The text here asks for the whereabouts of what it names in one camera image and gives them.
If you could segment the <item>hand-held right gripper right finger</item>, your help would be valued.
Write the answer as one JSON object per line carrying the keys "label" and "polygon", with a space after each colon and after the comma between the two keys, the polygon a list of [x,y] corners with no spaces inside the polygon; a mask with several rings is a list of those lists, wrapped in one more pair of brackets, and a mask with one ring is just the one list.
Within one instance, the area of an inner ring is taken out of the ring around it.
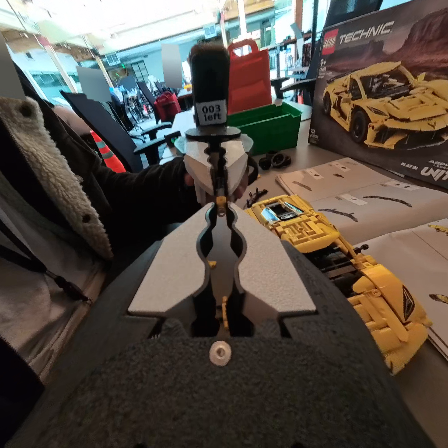
{"label": "hand-held right gripper right finger", "polygon": [[228,203],[231,249],[237,256],[234,283],[242,315],[252,324],[317,311],[281,240],[244,210]]}

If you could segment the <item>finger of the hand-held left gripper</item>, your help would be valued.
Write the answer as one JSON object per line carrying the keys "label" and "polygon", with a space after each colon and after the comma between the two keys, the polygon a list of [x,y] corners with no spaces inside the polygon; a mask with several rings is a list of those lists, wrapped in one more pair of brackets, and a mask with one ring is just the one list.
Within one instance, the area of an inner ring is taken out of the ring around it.
{"label": "finger of the hand-held left gripper", "polygon": [[208,143],[186,141],[185,168],[189,176],[193,178],[195,193],[201,206],[206,205],[210,201],[209,199],[214,196],[212,165],[207,150],[209,150]]}
{"label": "finger of the hand-held left gripper", "polygon": [[240,185],[247,168],[248,155],[240,139],[223,142],[227,196],[232,196]]}

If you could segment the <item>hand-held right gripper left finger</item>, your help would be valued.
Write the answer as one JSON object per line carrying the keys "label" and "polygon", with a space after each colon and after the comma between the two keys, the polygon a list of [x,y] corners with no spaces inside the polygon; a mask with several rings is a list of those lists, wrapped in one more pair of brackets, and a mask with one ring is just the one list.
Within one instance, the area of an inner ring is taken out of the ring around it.
{"label": "hand-held right gripper left finger", "polygon": [[205,205],[163,239],[129,314],[196,314],[193,297],[204,289],[208,275],[198,244],[209,228],[207,213],[212,207]]}

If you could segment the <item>yellow brick toy car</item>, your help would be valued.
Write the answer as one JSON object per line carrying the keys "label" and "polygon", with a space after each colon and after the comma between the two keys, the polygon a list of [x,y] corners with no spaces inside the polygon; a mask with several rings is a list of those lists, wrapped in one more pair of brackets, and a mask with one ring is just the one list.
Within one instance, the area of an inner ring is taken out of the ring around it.
{"label": "yellow brick toy car", "polygon": [[432,322],[402,281],[365,250],[351,245],[323,210],[298,195],[255,202],[249,193],[246,213],[295,249],[325,275],[360,316],[389,371],[404,369],[428,338]]}

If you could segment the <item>person's left forearm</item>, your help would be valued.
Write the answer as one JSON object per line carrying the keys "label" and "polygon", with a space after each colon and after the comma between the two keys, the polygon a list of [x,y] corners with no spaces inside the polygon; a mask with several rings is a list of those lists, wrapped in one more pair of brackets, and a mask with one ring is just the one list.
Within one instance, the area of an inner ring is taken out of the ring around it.
{"label": "person's left forearm", "polygon": [[100,214],[107,231],[183,222],[201,208],[183,157],[139,173],[117,173],[103,165],[93,173],[110,207]]}

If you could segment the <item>grey desk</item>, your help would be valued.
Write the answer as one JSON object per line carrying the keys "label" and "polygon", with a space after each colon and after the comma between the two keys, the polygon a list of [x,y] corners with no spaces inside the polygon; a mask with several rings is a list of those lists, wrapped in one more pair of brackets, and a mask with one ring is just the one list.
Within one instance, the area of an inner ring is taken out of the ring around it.
{"label": "grey desk", "polygon": [[[268,197],[284,193],[276,182],[276,176],[313,168],[343,158],[343,155],[330,152],[308,143],[310,120],[301,122],[296,147],[285,150],[292,163],[289,167],[260,171],[260,178],[247,188],[236,204],[243,208],[249,192],[256,188],[268,190]],[[210,252],[217,266],[211,270],[211,284],[217,304],[223,296],[231,293],[231,280],[236,256],[227,244],[230,243],[230,230],[225,223],[218,222],[213,230],[214,246]],[[448,409],[448,365],[443,355],[431,342],[425,342],[406,368],[395,376],[406,404],[437,447],[447,447],[447,409]]]}

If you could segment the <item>stack of black toy wheels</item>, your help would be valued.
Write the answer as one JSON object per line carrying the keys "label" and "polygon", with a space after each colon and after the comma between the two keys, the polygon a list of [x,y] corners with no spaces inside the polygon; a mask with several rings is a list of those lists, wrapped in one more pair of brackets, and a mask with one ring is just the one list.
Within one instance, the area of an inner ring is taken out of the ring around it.
{"label": "stack of black toy wheels", "polygon": [[268,151],[264,157],[258,161],[258,166],[263,171],[268,171],[271,168],[281,169],[291,165],[292,158],[288,154],[280,151]]}

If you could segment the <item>green plastic bin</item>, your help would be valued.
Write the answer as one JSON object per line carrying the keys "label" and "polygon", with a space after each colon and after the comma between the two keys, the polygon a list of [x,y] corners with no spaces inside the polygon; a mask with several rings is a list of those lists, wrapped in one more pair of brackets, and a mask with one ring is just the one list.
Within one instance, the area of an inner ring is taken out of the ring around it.
{"label": "green plastic bin", "polygon": [[228,115],[227,124],[252,139],[249,153],[258,156],[296,147],[301,116],[299,109],[283,102]]}

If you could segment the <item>orange traffic cone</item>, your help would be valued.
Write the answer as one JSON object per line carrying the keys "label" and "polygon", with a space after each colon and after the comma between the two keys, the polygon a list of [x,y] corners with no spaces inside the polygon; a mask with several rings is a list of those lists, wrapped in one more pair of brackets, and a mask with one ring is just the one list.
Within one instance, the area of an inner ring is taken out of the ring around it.
{"label": "orange traffic cone", "polygon": [[91,136],[103,158],[106,166],[117,173],[126,172],[126,169],[122,162],[117,158],[108,145],[98,136],[98,134],[91,130]]}

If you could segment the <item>black office chair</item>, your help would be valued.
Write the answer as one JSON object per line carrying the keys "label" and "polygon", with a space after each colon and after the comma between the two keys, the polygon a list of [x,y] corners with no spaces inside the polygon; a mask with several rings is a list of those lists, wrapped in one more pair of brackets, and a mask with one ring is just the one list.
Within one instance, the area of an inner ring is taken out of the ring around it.
{"label": "black office chair", "polygon": [[100,102],[88,99],[85,94],[64,91],[60,91],[60,93],[74,112],[102,138],[104,143],[123,162],[127,171],[138,173],[144,169],[141,154],[146,156],[150,166],[159,164],[159,147],[166,143],[166,139],[165,137],[156,138],[156,134],[159,130],[171,128],[170,122],[163,122],[149,128],[143,134],[149,135],[151,140],[144,141],[143,145],[138,147],[122,125],[112,118]]}
{"label": "black office chair", "polygon": [[358,18],[360,16],[376,12],[380,9],[381,0],[332,0],[332,1],[308,1],[312,4],[311,20],[306,14],[310,8],[302,2],[301,32],[303,38],[307,31],[311,31],[311,60],[308,70],[304,76],[287,74],[284,77],[275,78],[271,81],[276,98],[283,99],[284,93],[289,91],[304,92],[304,103],[312,106],[315,83],[318,76],[318,60],[320,56],[322,32],[326,28]]}

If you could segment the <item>open instruction booklet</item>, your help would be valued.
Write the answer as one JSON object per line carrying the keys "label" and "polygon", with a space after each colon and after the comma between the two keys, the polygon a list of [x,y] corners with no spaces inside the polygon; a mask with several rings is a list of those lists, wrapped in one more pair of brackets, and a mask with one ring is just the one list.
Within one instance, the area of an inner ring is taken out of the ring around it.
{"label": "open instruction booklet", "polygon": [[447,193],[351,159],[288,173],[291,188],[408,288],[447,341]]}

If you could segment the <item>cream hoodie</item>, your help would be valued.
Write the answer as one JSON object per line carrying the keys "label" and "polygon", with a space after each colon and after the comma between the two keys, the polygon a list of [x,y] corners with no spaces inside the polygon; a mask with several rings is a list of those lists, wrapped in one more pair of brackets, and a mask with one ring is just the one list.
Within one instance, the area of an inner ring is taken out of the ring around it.
{"label": "cream hoodie", "polygon": [[[105,280],[102,259],[72,230],[44,218],[1,174],[0,215],[7,227],[56,275],[95,302]],[[89,304],[70,299],[44,274],[0,261],[0,333],[47,383]]]}

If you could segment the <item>dark toy car box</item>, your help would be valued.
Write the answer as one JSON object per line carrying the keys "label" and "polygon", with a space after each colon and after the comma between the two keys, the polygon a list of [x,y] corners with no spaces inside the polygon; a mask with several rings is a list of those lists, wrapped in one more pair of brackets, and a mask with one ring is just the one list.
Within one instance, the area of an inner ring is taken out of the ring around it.
{"label": "dark toy car box", "polygon": [[322,32],[309,143],[447,188],[448,2]]}

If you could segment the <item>black drawcord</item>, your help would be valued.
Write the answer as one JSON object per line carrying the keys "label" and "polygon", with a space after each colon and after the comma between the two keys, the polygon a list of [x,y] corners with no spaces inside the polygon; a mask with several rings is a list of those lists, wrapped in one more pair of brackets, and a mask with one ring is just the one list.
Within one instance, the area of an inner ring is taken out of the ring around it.
{"label": "black drawcord", "polygon": [[30,248],[1,220],[1,233],[14,245],[18,250],[10,249],[4,245],[0,245],[0,256],[2,259],[9,261],[27,271],[43,274],[53,280],[53,282],[62,289],[65,294],[73,301],[82,301],[89,305],[92,300],[75,284],[66,280],[62,276],[58,276],[50,271],[46,265],[30,250]]}

